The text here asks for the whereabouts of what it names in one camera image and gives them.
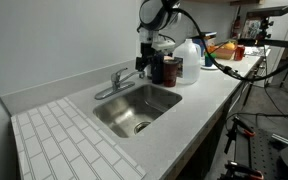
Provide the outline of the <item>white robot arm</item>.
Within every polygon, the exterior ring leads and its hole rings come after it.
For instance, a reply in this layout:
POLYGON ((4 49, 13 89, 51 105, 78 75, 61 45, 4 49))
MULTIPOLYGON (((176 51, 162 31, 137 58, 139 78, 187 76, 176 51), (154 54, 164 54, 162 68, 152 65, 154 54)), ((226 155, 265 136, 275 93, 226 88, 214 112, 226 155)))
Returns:
POLYGON ((136 58, 135 69, 143 71, 158 51, 169 51, 175 47, 170 40, 163 40, 160 31, 175 27, 181 14, 174 12, 180 0, 143 0, 139 9, 139 33, 141 56, 136 58))

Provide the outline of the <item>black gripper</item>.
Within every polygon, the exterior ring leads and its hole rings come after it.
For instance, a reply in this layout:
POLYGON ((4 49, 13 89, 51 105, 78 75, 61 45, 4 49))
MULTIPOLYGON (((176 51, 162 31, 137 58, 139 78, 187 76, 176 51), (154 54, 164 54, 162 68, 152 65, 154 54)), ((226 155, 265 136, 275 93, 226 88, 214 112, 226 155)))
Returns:
POLYGON ((153 58, 155 50, 152 48, 151 43, 141 43, 140 52, 141 56, 136 58, 135 69, 143 71, 153 58))

